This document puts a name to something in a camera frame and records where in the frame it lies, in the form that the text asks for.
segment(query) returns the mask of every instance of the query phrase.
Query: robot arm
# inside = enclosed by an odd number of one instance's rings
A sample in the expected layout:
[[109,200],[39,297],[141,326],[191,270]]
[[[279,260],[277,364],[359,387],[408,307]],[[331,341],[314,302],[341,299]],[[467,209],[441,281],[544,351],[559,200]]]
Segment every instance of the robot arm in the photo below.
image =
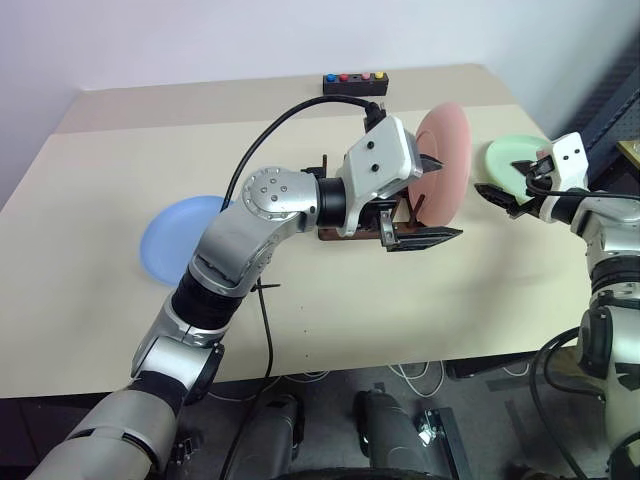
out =
[[30,478],[142,479],[152,466],[163,470],[182,405],[208,391],[231,317],[276,247],[315,225],[353,235],[367,202],[437,168],[421,158],[400,120],[388,116],[349,150],[336,178],[279,167],[250,175],[237,201],[203,234],[140,343],[132,383],[91,410]]
[[580,325],[577,362],[606,382],[610,469],[617,478],[616,465],[640,469],[640,201],[585,190],[588,162],[578,133],[550,150],[536,163],[512,164],[535,194],[525,204],[493,185],[477,184],[476,190],[512,218],[527,213],[564,222],[587,244],[592,297]]

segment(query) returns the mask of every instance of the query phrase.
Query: green plate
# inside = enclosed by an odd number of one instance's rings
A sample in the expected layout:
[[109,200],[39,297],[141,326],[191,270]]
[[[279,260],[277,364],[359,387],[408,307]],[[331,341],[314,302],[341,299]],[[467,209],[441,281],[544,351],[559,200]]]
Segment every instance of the green plate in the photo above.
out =
[[485,154],[485,168],[489,180],[516,197],[523,204],[531,199],[525,191],[524,176],[511,166],[511,162],[535,162],[538,150],[548,150],[550,142],[531,135],[505,135],[495,140]]

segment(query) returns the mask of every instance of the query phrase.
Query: floor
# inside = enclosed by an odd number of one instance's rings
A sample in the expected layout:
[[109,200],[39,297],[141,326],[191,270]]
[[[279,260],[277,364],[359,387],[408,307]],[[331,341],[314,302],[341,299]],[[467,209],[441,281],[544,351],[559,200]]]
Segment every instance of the floor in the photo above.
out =
[[[515,365],[513,371],[521,366]],[[433,363],[427,376],[414,383],[429,391],[438,382],[439,366]],[[557,449],[544,430],[527,387],[527,377],[511,377],[498,369],[473,378],[447,378],[436,396],[422,399],[402,378],[387,367],[331,372],[312,384],[281,379],[270,393],[293,392],[304,398],[305,440],[293,463],[301,471],[329,466],[368,466],[360,453],[351,415],[354,394],[384,383],[410,415],[429,408],[453,408],[474,479],[504,478],[510,462],[526,463],[555,475],[570,476]],[[244,397],[257,388],[256,381],[214,385],[212,391],[228,397]],[[567,446],[591,478],[606,476],[602,405],[589,397],[556,392],[541,386],[543,402]],[[188,407],[181,425],[187,435],[201,438],[200,450],[179,468],[172,466],[171,479],[214,479],[247,403],[208,397]]]

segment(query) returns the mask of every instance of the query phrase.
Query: pink plate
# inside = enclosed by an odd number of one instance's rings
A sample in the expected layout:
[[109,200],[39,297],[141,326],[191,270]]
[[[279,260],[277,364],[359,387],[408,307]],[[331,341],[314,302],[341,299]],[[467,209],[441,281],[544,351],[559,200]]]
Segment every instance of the pink plate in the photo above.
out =
[[431,110],[420,122],[416,141],[420,153],[443,166],[411,183],[409,200],[415,206],[424,194],[416,218],[427,226],[447,225],[462,203],[471,170],[471,129],[462,107],[443,103]]

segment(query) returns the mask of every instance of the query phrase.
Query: blue plate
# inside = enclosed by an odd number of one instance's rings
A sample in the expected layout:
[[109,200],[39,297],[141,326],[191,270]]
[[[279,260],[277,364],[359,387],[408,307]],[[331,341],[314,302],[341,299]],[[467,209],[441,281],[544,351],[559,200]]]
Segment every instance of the blue plate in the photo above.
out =
[[140,241],[140,263],[150,277],[178,285],[200,237],[220,213],[222,200],[214,195],[187,198],[151,221]]

